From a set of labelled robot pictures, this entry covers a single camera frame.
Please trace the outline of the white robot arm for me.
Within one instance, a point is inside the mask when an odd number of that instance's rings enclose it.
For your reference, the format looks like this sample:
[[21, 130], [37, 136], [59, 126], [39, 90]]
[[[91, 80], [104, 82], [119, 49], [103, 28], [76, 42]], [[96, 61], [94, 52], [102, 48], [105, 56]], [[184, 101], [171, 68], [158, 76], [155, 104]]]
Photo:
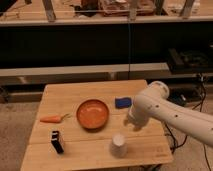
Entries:
[[154, 118], [213, 148], [213, 116], [176, 105], [167, 100], [169, 94], [165, 83], [150, 83], [133, 98], [124, 124], [141, 130]]

